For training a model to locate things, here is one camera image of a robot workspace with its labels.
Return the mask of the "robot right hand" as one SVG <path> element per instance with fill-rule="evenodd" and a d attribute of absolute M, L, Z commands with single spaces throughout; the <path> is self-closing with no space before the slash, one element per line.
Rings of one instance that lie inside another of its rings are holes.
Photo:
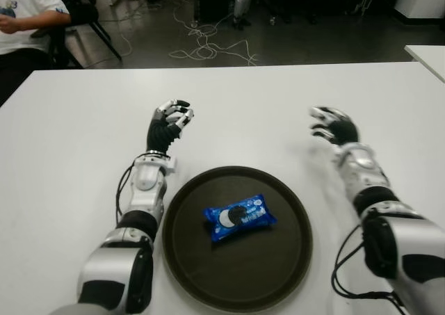
<path fill-rule="evenodd" d="M 327 106 L 314 106 L 309 114 L 318 121 L 310 127 L 312 136 L 324 138 L 339 146 L 360 141 L 357 127 L 343 111 Z"/>

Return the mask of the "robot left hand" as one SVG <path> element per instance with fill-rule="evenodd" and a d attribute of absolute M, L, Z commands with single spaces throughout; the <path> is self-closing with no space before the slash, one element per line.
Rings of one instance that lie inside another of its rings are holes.
<path fill-rule="evenodd" d="M 191 105 L 184 100 L 170 99 L 158 106 L 148 127 L 146 151 L 166 155 L 169 146 L 180 138 L 193 117 Z"/>

